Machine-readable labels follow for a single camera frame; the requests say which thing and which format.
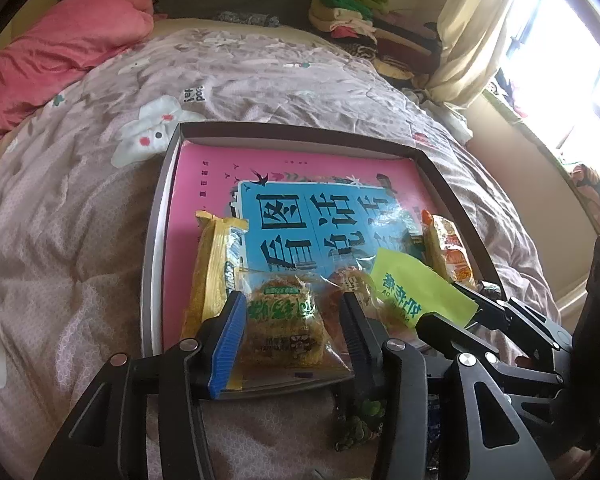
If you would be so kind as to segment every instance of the window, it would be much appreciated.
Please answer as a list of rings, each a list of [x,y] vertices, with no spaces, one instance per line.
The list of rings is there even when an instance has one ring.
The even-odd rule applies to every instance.
[[[507,26],[516,110],[569,169],[600,173],[600,46],[564,0],[514,0]]]

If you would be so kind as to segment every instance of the beige curtain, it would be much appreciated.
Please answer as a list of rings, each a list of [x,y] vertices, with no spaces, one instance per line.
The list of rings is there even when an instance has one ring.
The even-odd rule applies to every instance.
[[[467,108],[487,86],[509,43],[511,1],[446,1],[438,19],[440,67],[427,84],[433,101]]]

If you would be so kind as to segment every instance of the pink pillow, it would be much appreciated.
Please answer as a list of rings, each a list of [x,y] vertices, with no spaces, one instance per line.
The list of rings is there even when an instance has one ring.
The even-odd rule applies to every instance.
[[[151,0],[63,0],[0,51],[0,138],[90,69],[147,37]]]

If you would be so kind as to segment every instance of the window sill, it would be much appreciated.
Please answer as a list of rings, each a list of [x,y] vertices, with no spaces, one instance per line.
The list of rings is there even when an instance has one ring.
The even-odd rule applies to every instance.
[[[570,175],[569,171],[567,171],[567,169],[564,167],[564,165],[561,163],[561,161],[558,159],[558,157],[555,155],[555,153],[552,152],[552,150],[544,142],[542,142],[542,140],[540,140],[539,137],[536,136],[535,133],[533,133],[531,128],[529,128],[526,125],[525,120],[523,118],[521,118],[509,106],[509,104],[506,101],[504,101],[503,99],[501,99],[500,97],[493,94],[492,92],[490,92],[487,89],[484,89],[482,91],[482,95],[485,97],[485,99],[487,99],[488,102],[490,102],[490,104],[501,115],[501,117],[504,120],[506,120],[507,123],[510,124],[510,126],[514,127],[517,131],[519,131],[525,137],[526,140],[533,143],[536,146],[536,148],[538,149],[538,151],[540,153],[542,153],[544,155],[544,157],[558,171],[558,173],[560,173],[560,176],[565,181],[565,183],[567,183],[567,186],[569,186],[572,193],[574,194],[574,196],[580,203],[580,206],[584,210],[584,213],[587,215],[587,218],[589,219],[589,222],[592,225],[594,231],[598,235],[600,235],[600,227],[599,227],[598,223],[595,221],[592,214],[589,212],[589,209],[587,208],[587,205],[584,202],[583,197],[576,189],[576,186],[573,183],[573,180],[571,179],[571,175]]]

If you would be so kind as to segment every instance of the bed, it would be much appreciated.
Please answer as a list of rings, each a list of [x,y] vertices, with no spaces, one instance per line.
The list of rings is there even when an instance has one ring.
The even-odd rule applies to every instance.
[[[139,355],[142,255],[161,153],[177,122],[197,120],[314,126],[422,150],[474,222],[507,295],[558,319],[506,194],[371,63],[289,27],[158,22],[0,143],[0,461],[14,479],[32,478],[111,354]],[[482,335],[509,361],[517,355],[499,333]],[[370,474],[372,444],[333,451],[327,389],[203,412],[219,480]],[[150,477],[160,478],[151,409],[147,445]]]

